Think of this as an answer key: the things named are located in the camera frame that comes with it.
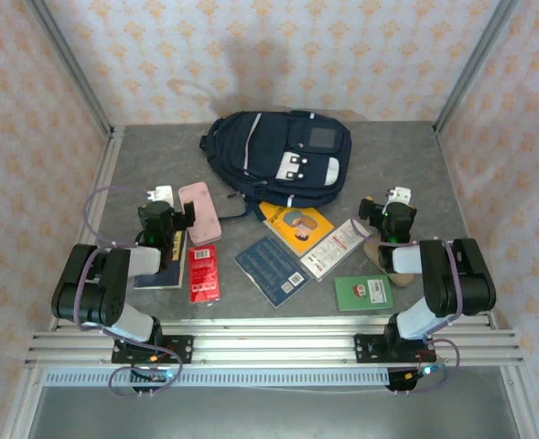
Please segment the white stripe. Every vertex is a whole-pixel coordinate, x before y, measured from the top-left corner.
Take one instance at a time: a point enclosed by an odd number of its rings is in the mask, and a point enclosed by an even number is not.
[[[247,143],[244,146],[244,169],[249,166],[249,141],[251,140],[251,136],[253,135],[255,127],[259,123],[259,119],[261,119],[261,114],[257,113],[257,117],[254,118],[253,126],[251,126],[251,131],[249,132],[249,136],[247,137]]]

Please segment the green book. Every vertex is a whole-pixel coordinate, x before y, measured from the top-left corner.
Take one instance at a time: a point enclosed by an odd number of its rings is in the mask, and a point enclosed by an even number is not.
[[[391,286],[384,274],[337,277],[334,287],[340,311],[393,308]]]

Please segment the wall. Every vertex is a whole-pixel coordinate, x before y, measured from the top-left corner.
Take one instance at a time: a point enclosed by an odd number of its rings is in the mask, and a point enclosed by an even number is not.
[[[49,0],[111,122],[434,120],[497,0]]]
[[[522,0],[442,139],[539,396],[539,0]]]
[[[22,0],[0,0],[0,431],[104,140]]]

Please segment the yellow book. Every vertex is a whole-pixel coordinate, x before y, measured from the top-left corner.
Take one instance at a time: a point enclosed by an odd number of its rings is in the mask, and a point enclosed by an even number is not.
[[[261,203],[265,224],[285,242],[297,255],[301,256],[322,238],[328,235],[334,226],[313,208],[297,209]]]

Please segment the blue book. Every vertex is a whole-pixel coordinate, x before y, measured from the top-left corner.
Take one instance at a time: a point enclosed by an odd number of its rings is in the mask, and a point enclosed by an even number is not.
[[[257,241],[235,261],[275,308],[310,280],[301,265],[270,236]]]
[[[143,274],[136,276],[135,288],[137,290],[150,288],[181,288],[184,277],[184,262],[186,261],[186,232],[177,231],[174,235],[174,250],[171,262],[162,273]]]

